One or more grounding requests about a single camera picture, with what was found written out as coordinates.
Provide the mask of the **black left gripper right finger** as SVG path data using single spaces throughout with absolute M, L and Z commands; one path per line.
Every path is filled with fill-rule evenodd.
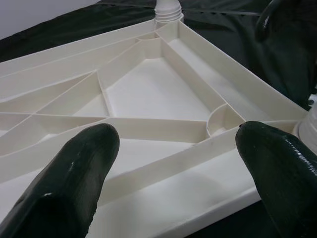
M 259 121 L 239 126 L 235 143 L 283 238 L 317 236 L 317 156 L 296 136 Z

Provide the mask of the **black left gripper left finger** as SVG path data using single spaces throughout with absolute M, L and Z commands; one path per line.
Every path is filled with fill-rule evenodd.
M 108 123 L 68 140 L 4 218 L 1 237 L 85 237 L 119 147 L 119 134 Z

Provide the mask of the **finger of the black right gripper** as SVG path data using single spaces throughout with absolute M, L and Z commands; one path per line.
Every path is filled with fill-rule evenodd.
M 309 96 L 317 83 L 316 49 L 301 40 L 274 41 L 272 59 L 271 86 L 303 109 L 309 109 Z
M 262 42 L 291 22 L 316 27 L 317 2 L 315 0 L 270 1 L 256 22 L 255 39 Z

